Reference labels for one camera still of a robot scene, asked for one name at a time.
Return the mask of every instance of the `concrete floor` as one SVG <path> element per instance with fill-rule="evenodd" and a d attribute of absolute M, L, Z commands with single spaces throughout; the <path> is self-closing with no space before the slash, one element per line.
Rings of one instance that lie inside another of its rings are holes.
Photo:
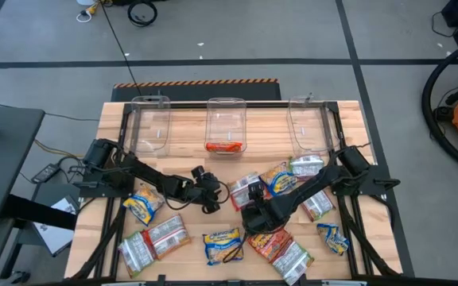
<path fill-rule="evenodd" d="M 350 59 L 337 1 L 168 0 L 156 3 L 158 19 L 144 29 L 128 22 L 124 8 L 107 12 L 129 60 Z M 447 1 L 343 0 L 358 58 L 445 57 L 456 44 L 430 30 L 430 17 Z M 122 60 L 103 11 L 80 24 L 75 16 L 81 9 L 73 0 L 6 0 L 0 11 L 0 62 Z M 441 18 L 437 27 L 450 31 Z M 131 81 L 126 68 L 26 66 L 0 69 L 0 103 L 97 118 L 112 86 Z M 434 66 L 361 68 L 390 173 L 402 181 L 395 193 L 415 275 L 458 280 L 458 164 L 429 139 L 420 112 L 421 90 Z M 361 99 L 350 64 L 132 69 L 138 82 L 279 78 L 283 99 L 309 93 L 318 99 Z M 442 75 L 433 100 L 457 85 L 458 65 Z M 82 154 L 96 127 L 96 122 L 46 117 L 37 138 Z M 32 176 L 54 160 L 33 146 L 22 172 Z M 32 190 L 19 177 L 13 193 L 30 197 Z M 45 249 L 25 247 L 16 269 L 30 271 L 30 283 L 60 280 L 67 259 L 68 251 L 52 258 Z"/>

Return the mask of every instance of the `hazard stripe tape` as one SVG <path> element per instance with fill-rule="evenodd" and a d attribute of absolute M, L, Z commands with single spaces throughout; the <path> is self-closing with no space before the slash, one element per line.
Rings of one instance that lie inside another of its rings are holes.
<path fill-rule="evenodd" d="M 206 79 L 178 80 L 170 82 L 137 83 L 137 87 L 167 87 L 182 85 L 233 84 L 233 83 L 278 83 L 278 79 Z M 136 87 L 135 83 L 116 83 L 114 88 Z"/>

